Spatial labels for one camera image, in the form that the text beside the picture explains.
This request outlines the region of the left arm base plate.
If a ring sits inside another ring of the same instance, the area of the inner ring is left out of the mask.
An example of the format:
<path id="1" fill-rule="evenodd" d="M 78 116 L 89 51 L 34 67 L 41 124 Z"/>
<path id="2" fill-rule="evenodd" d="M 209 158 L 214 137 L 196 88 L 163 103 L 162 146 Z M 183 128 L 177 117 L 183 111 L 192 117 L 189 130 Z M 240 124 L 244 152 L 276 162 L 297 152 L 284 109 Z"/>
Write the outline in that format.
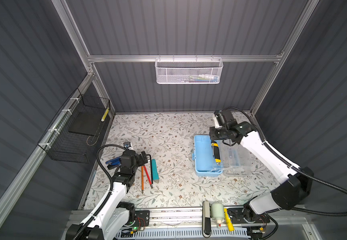
<path id="1" fill-rule="evenodd" d="M 150 211 L 149 210 L 136 210 L 130 213 L 130 218 L 127 222 L 121 226 L 122 228 L 141 228 L 148 227 L 150 221 Z"/>

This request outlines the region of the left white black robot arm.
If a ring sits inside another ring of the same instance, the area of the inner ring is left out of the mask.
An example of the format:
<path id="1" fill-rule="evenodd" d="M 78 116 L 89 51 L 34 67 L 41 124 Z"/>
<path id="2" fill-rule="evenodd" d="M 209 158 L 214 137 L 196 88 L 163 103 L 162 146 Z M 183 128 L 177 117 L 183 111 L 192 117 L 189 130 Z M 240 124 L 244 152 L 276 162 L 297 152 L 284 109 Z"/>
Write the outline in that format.
<path id="1" fill-rule="evenodd" d="M 112 240 L 124 226 L 131 227 L 135 222 L 135 206 L 122 199 L 135 181 L 139 167 L 148 163 L 148 154 L 142 151 L 122 148 L 113 175 L 105 171 L 109 186 L 98 205 L 80 224 L 72 224 L 65 234 L 66 240 Z"/>

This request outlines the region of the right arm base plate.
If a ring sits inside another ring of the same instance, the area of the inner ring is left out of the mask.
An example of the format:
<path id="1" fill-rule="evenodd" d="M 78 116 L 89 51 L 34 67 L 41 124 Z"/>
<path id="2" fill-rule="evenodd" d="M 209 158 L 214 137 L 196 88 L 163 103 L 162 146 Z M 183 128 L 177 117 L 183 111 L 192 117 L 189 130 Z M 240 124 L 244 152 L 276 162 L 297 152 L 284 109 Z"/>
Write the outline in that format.
<path id="1" fill-rule="evenodd" d="M 227 214 L 233 224 L 268 224 L 271 220 L 265 215 L 257 215 L 243 206 L 227 208 Z"/>

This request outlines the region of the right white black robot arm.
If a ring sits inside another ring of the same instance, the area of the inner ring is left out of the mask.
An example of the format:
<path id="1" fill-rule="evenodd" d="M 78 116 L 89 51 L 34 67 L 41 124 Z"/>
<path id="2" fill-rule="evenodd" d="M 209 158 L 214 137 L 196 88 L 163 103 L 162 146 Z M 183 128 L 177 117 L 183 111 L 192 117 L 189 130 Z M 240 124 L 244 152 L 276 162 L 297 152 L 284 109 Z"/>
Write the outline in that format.
<path id="1" fill-rule="evenodd" d="M 209 129 L 212 141 L 241 145 L 254 154 L 273 174 L 279 186 L 244 204 L 242 214 L 252 222 L 259 215 L 275 210 L 291 210 L 310 194 L 312 180 L 303 169 L 273 148 L 250 121 L 238 123 L 229 109 L 214 112 L 215 125 Z"/>

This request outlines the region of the blue plastic tool box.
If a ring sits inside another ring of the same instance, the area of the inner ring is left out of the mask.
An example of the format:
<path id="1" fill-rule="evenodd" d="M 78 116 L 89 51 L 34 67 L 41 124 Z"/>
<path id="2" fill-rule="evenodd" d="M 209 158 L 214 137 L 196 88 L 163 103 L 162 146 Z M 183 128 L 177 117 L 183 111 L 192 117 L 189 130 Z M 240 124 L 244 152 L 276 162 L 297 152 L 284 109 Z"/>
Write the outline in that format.
<path id="1" fill-rule="evenodd" d="M 250 152 L 241 145 L 228 146 L 221 140 L 212 141 L 208 135 L 194 136 L 192 160 L 199 177 L 249 176 L 253 164 Z"/>

